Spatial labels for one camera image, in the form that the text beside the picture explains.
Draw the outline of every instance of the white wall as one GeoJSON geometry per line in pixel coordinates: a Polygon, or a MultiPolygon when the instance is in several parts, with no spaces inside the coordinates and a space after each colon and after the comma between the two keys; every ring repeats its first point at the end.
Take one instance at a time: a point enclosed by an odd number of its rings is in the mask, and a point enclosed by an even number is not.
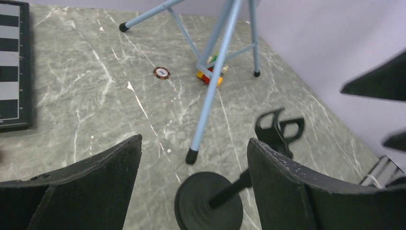
{"type": "Polygon", "coordinates": [[[258,21],[262,37],[371,151],[406,172],[406,156],[381,146],[406,128],[406,103],[340,94],[406,48],[406,1],[264,0],[258,21]]]}

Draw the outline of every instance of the light blue tripod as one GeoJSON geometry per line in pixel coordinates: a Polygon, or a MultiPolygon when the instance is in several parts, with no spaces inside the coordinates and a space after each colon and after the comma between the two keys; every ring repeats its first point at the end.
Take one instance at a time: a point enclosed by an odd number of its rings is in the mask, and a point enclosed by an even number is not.
{"type": "Polygon", "coordinates": [[[226,56],[228,47],[230,46],[231,38],[233,36],[234,28],[236,26],[238,20],[238,14],[241,8],[241,4],[243,0],[226,0],[223,6],[223,10],[221,15],[219,16],[216,25],[209,37],[209,41],[207,42],[206,47],[203,50],[202,54],[199,54],[199,51],[196,49],[193,41],[191,40],[190,36],[186,32],[185,28],[183,27],[182,22],[180,21],[178,15],[173,11],[172,7],[178,3],[183,2],[184,0],[168,0],[161,5],[151,9],[150,11],[120,25],[120,31],[125,32],[132,26],[164,11],[168,10],[169,13],[173,16],[176,23],[182,30],[183,35],[185,36],[186,40],[192,47],[196,57],[198,58],[197,62],[197,69],[200,70],[204,75],[210,78],[209,87],[207,89],[206,99],[204,100],[204,105],[202,112],[200,113],[199,123],[197,124],[196,132],[194,134],[194,138],[192,141],[192,145],[188,151],[186,156],[186,163],[187,164],[194,164],[197,159],[197,154],[200,147],[200,142],[202,141],[202,137],[204,134],[204,129],[206,127],[207,118],[210,113],[210,108],[212,105],[212,101],[214,99],[215,91],[217,88],[217,82],[220,77],[221,70],[223,68],[224,62],[227,59],[231,59],[236,57],[239,54],[249,51],[250,49],[253,50],[254,56],[254,76],[259,77],[261,72],[259,69],[259,55],[258,55],[258,35],[257,35],[257,21],[256,21],[256,1],[255,0],[248,0],[249,1],[249,15],[250,15],[250,24],[251,24],[251,37],[252,37],[252,44],[244,49],[241,49],[229,56],[226,56]],[[217,61],[206,64],[209,56],[212,54],[214,46],[220,36],[222,29],[226,27],[224,32],[223,41],[221,42],[220,50],[218,52],[217,61]],[[210,72],[208,68],[213,67],[213,72],[210,72]]]}

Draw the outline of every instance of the round black base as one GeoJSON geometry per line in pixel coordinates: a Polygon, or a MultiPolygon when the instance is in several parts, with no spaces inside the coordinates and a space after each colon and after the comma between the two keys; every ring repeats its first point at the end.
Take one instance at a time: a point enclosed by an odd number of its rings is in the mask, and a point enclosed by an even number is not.
{"type": "Polygon", "coordinates": [[[125,26],[125,23],[121,23],[118,28],[119,28],[120,31],[123,32],[123,33],[130,29],[130,28],[127,28],[127,27],[125,26]]]}
{"type": "Polygon", "coordinates": [[[187,164],[194,164],[197,160],[197,154],[199,151],[194,151],[192,149],[189,149],[188,155],[186,155],[186,163],[187,164]]]}
{"type": "Polygon", "coordinates": [[[175,197],[175,217],[181,230],[239,230],[243,207],[237,194],[217,209],[209,200],[231,182],[214,172],[199,172],[180,186],[175,197]]]}
{"type": "Polygon", "coordinates": [[[258,72],[255,72],[255,71],[254,71],[254,77],[257,78],[257,77],[259,77],[260,75],[261,75],[261,70],[258,71],[258,72]]]}

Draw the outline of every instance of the marble floor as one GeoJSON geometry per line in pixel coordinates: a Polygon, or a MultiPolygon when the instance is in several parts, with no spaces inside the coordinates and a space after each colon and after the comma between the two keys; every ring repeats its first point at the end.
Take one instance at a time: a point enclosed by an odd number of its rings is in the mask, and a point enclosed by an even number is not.
{"type": "MultiPolygon", "coordinates": [[[[168,14],[126,34],[118,25],[137,13],[32,5],[31,15],[36,124],[29,130],[0,133],[0,181],[29,179],[142,134],[143,155],[124,229],[176,230],[173,200],[180,183],[200,171],[235,180],[247,166],[246,146],[255,136],[256,117],[281,106],[286,108],[284,117],[306,120],[303,138],[291,147],[297,162],[352,183],[359,183],[377,162],[262,42],[261,77],[252,76],[251,53],[228,62],[201,154],[194,166],[188,166],[184,157],[207,87],[195,77],[196,58],[168,14]],[[169,69],[171,78],[155,78],[156,66],[169,69]]],[[[201,50],[215,18],[181,19],[201,50]]],[[[239,22],[230,50],[248,44],[249,25],[239,22]]],[[[241,229],[260,229],[252,191],[241,196],[241,229]]]]}

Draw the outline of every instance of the chessboard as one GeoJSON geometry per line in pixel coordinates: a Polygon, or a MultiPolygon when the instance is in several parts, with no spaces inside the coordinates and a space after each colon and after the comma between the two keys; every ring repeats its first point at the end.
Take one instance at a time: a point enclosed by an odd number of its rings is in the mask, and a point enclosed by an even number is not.
{"type": "Polygon", "coordinates": [[[0,129],[32,125],[29,4],[0,0],[0,129]]]}

